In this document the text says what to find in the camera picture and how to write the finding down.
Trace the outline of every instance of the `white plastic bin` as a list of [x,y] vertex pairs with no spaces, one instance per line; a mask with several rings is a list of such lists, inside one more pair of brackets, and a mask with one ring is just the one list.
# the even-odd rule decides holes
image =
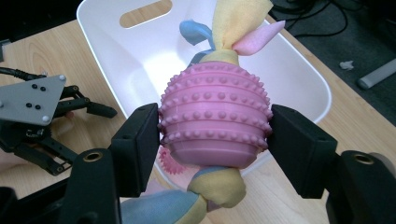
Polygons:
[[[154,0],[85,0],[78,8],[78,22],[103,76],[124,116],[141,105],[160,103],[170,77],[189,64],[193,55],[209,49],[206,43],[191,46],[180,35],[181,21],[194,20],[211,27],[215,0],[173,0],[161,17],[123,28],[123,14],[155,3]],[[320,73],[282,35],[277,35],[259,53],[240,57],[241,67],[264,82],[272,104],[298,110],[320,121],[329,111],[332,96]],[[246,175],[272,157],[263,152]],[[195,170],[168,175],[157,168],[175,188],[184,189]]]

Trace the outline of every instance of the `blue fabric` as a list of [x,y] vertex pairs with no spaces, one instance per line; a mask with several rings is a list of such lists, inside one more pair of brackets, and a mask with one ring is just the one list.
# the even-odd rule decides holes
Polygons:
[[181,35],[192,45],[208,40],[210,48],[214,49],[212,31],[204,24],[196,21],[183,21],[179,25]]
[[179,25],[181,35],[192,45],[197,45],[205,40],[209,42],[211,49],[201,51],[192,58],[189,67],[195,63],[201,61],[206,55],[215,50],[215,44],[213,43],[212,31],[204,24],[196,21],[183,21]]
[[123,202],[123,224],[171,224],[183,217],[198,200],[193,192],[165,190]]

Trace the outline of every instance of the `yellow fabric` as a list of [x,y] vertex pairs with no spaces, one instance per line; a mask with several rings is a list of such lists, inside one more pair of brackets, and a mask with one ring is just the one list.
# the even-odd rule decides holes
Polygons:
[[190,182],[188,190],[225,208],[236,206],[246,195],[244,180],[234,168],[200,175]]
[[239,65],[233,43],[257,29],[273,4],[269,0],[218,0],[212,34],[216,50],[201,62],[223,61]]
[[197,202],[192,206],[186,215],[179,219],[176,224],[200,223],[206,216],[207,202],[199,195]]

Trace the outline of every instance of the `fabric rope toy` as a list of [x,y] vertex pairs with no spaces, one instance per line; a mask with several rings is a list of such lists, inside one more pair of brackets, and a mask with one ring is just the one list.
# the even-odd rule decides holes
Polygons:
[[284,22],[261,26],[272,6],[269,0],[218,0],[213,31],[195,21],[180,24],[188,42],[208,40],[211,49],[196,54],[168,83],[159,109],[161,143],[176,162],[201,169],[187,190],[123,202],[123,223],[199,223],[207,212],[243,200],[240,169],[268,148],[272,112],[263,83],[239,67],[238,55],[258,52],[283,28]]

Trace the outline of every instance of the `table surface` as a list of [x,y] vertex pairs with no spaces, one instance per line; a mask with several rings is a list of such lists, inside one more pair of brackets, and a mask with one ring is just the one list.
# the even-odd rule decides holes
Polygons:
[[[144,20],[150,10],[136,12],[134,20]],[[396,128],[348,87],[315,55],[286,31],[281,32],[323,75],[332,90],[332,108],[318,124],[338,140],[337,152],[359,150],[378,152],[396,164]],[[53,137],[77,153],[95,147],[107,148],[110,139],[125,121],[116,100],[103,78],[77,21],[71,21],[38,35],[4,46],[2,67],[29,73],[43,71],[66,75],[66,85],[78,85],[92,101],[110,105],[119,111],[114,119],[76,111],[73,119],[57,119]],[[0,86],[20,82],[0,77]],[[19,198],[43,189],[69,176],[52,176],[34,165],[20,165],[0,174],[0,186],[12,187]],[[152,179],[166,184],[154,169]],[[202,223],[328,223],[325,209],[327,193],[321,200],[305,200],[295,193],[274,160],[245,177],[247,196],[235,208],[209,213]]]

